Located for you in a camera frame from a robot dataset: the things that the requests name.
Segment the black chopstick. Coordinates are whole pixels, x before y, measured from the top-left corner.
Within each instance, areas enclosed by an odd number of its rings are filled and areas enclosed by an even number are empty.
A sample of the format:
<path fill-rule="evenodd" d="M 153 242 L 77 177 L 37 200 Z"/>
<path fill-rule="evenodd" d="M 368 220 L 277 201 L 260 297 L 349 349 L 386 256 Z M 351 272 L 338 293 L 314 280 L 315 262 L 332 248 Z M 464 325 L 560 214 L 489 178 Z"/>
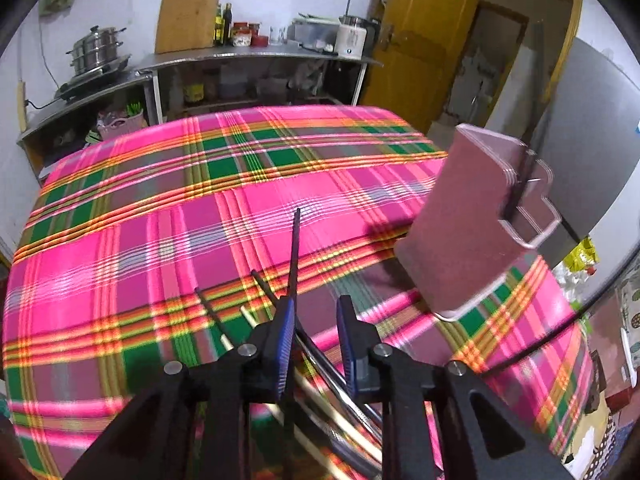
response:
<path fill-rule="evenodd" d="M 292 301 L 296 301 L 296 298 L 297 298 L 299 232 L 300 232 L 300 209 L 296 208 L 294 211 L 293 226 L 292 226 L 290 268 L 288 269 L 288 298 L 290 298 Z"/>
<path fill-rule="evenodd" d="M 345 378 L 312 341 L 311 336 L 306 333 L 299 318 L 296 318 L 295 335 L 305 356 L 310 359 L 311 365 L 328 385 L 334 396 L 337 397 L 337 400 L 340 401 L 342 407 L 367 430 L 367 433 L 370 434 L 371 437 L 374 437 L 378 443 L 381 443 L 383 428 L 382 416 L 375 414 L 373 408 L 369 408 L 367 405 L 356 402 L 350 398 L 347 393 Z"/>
<path fill-rule="evenodd" d="M 511 188 L 506 204 L 502 211 L 502 218 L 506 222 L 511 222 L 515 216 L 518 204 L 520 203 L 536 165 L 537 154 L 530 148 L 524 148 L 520 166 L 518 166 L 518 174 L 516 175 L 516 182 Z"/>
<path fill-rule="evenodd" d="M 233 340 L 232 335 L 227 330 L 227 327 L 224 326 L 224 323 L 221 321 L 220 317 L 215 312 L 212 304 L 206 299 L 201 289 L 198 287 L 194 289 L 195 295 L 198 296 L 198 300 L 200 300 L 201 305 L 205 309 L 207 315 L 214 321 L 214 323 L 218 326 L 221 333 L 221 341 L 224 344 L 228 344 L 230 348 L 234 348 L 236 346 L 235 341 Z"/>
<path fill-rule="evenodd" d="M 318 430 L 330 450 L 366 479 L 382 478 L 382 450 L 328 401 L 296 393 L 303 421 Z"/>

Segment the metal kitchen shelf table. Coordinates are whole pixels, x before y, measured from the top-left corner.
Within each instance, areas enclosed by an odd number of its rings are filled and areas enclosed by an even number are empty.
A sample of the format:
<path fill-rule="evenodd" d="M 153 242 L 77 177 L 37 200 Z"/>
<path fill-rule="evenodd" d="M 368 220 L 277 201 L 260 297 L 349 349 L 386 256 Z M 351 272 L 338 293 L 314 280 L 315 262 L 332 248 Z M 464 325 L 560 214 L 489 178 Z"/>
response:
<path fill-rule="evenodd" d="M 150 54 L 137 72 L 151 81 L 157 122 L 255 106 L 356 105 L 373 58 L 345 58 L 293 42 Z"/>

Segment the pink plaid tablecloth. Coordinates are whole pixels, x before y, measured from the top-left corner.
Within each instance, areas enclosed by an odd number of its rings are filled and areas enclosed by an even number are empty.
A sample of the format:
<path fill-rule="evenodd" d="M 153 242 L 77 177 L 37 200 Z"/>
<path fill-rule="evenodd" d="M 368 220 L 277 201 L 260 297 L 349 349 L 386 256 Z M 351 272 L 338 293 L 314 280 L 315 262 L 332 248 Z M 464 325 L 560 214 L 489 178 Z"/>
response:
<path fill-rule="evenodd" d="M 224 351 L 201 289 L 234 338 L 271 318 L 300 209 L 297 313 L 340 362 L 335 303 L 415 359 L 484 372 L 572 312 L 526 254 L 459 321 L 435 318 L 394 256 L 445 153 L 377 107 L 257 107 L 181 119 L 61 160 L 9 276 L 2 358 L 27 468 L 67 474 L 163 364 Z"/>

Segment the pink plastic utensil basket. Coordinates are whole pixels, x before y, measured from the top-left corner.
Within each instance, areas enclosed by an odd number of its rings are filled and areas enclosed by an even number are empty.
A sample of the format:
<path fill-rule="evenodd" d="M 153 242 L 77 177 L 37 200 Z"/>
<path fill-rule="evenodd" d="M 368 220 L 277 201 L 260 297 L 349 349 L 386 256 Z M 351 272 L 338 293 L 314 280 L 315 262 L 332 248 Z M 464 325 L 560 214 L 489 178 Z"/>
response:
<path fill-rule="evenodd" d="M 503 217 L 527 152 L 512 136 L 458 125 L 422 209 L 395 244 L 396 258 L 441 320 L 457 321 L 477 306 L 560 224 L 548 199 L 553 174 L 542 160 L 536 160 L 513 218 Z"/>

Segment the pink small basket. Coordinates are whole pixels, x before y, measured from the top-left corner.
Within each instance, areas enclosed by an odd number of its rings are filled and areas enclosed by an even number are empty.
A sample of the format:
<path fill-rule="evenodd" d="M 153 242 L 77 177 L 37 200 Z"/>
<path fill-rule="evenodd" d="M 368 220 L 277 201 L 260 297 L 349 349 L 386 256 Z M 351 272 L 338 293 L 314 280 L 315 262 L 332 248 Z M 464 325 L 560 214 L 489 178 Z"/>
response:
<path fill-rule="evenodd" d="M 134 116 L 117 117 L 108 124 L 98 125 L 98 133 L 103 141 L 112 140 L 146 128 L 148 124 L 142 112 Z"/>

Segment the low metal shelf stand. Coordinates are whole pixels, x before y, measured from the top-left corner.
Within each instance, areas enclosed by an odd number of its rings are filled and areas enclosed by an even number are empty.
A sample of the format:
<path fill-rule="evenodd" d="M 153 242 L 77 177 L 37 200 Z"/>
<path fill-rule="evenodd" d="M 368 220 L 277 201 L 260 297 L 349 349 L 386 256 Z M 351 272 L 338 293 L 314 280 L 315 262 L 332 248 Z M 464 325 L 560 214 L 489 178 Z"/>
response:
<path fill-rule="evenodd" d="M 132 103 L 136 110 L 141 108 L 148 126 L 157 125 L 163 118 L 163 112 L 158 114 L 158 92 L 153 72 L 120 74 L 95 92 L 70 102 L 57 100 L 40 110 L 18 135 L 16 144 L 25 152 L 38 183 L 43 184 L 58 160 L 84 147 L 86 134 L 104 110 L 123 110 Z"/>

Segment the grey refrigerator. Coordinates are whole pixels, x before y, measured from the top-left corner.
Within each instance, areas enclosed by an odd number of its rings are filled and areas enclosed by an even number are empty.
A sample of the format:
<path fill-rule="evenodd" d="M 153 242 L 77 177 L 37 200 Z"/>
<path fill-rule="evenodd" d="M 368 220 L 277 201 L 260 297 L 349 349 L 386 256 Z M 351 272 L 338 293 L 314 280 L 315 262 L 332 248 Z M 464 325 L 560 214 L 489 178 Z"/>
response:
<path fill-rule="evenodd" d="M 596 298 L 639 247 L 639 88 L 580 39 L 556 87 L 541 159 L 553 172 L 553 205 L 597 249 L 597 271 L 582 286 Z"/>

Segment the white electric kettle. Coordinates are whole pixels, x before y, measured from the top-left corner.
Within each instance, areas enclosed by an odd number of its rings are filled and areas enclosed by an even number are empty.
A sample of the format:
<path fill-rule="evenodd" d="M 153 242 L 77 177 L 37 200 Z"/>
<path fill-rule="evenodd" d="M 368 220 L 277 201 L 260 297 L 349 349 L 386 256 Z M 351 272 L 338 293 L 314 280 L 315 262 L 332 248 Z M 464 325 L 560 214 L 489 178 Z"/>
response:
<path fill-rule="evenodd" d="M 359 16 L 344 15 L 339 19 L 334 50 L 343 58 L 368 58 L 378 41 L 381 23 Z"/>

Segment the clear plastic storage box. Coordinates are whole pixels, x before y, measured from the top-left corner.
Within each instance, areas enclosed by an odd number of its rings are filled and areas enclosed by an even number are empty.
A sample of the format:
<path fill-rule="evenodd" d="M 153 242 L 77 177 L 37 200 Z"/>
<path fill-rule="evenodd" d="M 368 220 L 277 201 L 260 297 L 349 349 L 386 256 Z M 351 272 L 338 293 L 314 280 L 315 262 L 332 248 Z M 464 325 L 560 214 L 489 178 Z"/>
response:
<path fill-rule="evenodd" d="M 298 14 L 288 26 L 288 39 L 307 49 L 333 52 L 340 25 L 338 18 Z"/>

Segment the clear drinking glass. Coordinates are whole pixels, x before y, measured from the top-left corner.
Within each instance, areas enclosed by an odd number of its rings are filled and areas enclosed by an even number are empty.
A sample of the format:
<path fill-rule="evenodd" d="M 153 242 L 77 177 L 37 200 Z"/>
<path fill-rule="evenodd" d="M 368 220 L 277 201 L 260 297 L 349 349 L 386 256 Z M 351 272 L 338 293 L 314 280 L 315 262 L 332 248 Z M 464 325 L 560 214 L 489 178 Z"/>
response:
<path fill-rule="evenodd" d="M 286 28 L 285 27 L 271 27 L 269 32 L 270 46 L 280 46 L 286 43 Z"/>

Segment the red lidded jar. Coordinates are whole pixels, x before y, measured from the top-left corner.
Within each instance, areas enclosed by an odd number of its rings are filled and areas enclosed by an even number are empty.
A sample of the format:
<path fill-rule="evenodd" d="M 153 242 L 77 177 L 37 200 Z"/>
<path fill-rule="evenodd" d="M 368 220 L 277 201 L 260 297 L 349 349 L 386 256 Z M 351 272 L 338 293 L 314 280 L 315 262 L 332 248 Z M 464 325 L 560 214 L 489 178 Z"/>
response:
<path fill-rule="evenodd" d="M 253 31 L 245 22 L 235 22 L 230 32 L 233 47 L 249 47 L 252 44 Z"/>

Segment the black induction cooker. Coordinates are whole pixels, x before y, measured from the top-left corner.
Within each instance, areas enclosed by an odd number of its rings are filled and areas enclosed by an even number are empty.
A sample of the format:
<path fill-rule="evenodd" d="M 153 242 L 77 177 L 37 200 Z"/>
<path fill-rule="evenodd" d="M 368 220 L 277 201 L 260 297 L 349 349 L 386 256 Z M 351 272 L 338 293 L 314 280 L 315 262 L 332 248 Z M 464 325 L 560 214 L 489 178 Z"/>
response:
<path fill-rule="evenodd" d="M 72 79 L 56 90 L 54 98 L 56 100 L 70 101 L 75 99 L 76 96 L 87 92 L 90 88 L 106 84 L 107 81 L 117 78 L 120 73 L 126 70 L 130 58 L 130 54 L 122 55 L 103 66 L 89 70 L 87 73 L 73 76 Z"/>

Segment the yellow wooden door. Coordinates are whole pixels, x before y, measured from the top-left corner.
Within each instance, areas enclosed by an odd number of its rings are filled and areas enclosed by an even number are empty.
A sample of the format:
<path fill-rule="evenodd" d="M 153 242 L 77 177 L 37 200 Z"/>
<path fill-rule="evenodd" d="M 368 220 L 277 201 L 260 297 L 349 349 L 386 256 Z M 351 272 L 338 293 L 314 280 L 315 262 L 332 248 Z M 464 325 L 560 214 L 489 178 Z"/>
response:
<path fill-rule="evenodd" d="M 387 0 L 380 38 L 360 99 L 428 131 L 440 112 L 478 0 Z"/>

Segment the stainless steel steamer pot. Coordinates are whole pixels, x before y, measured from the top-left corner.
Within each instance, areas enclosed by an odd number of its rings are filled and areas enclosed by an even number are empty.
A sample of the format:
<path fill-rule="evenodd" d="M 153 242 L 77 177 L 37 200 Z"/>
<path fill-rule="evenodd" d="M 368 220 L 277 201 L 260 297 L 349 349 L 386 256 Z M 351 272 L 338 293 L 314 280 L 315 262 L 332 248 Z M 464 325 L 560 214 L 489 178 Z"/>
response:
<path fill-rule="evenodd" d="M 118 48 L 122 45 L 118 36 L 125 30 L 126 28 L 98 25 L 91 27 L 88 35 L 77 40 L 66 52 L 72 57 L 70 66 L 73 67 L 75 75 L 88 73 L 118 58 Z"/>

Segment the wooden cutting board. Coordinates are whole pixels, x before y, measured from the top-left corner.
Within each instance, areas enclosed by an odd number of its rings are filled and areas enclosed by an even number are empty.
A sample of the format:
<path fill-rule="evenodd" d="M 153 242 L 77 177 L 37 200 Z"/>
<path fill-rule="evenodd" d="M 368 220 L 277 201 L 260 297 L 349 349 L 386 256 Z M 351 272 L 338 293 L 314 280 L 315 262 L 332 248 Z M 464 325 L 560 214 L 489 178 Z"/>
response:
<path fill-rule="evenodd" d="M 219 0 L 162 0 L 154 52 L 211 47 L 218 3 Z"/>

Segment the yellow power strip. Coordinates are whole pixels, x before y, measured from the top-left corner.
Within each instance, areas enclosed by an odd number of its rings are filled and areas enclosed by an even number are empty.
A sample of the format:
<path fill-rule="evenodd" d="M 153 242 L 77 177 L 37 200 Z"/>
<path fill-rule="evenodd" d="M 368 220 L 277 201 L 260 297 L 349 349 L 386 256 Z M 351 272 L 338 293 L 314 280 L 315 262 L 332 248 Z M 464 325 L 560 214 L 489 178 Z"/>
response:
<path fill-rule="evenodd" d="M 26 86 L 24 81 L 20 80 L 16 86 L 16 99 L 17 99 L 17 118 L 18 126 L 21 132 L 27 130 L 27 117 L 26 117 Z"/>

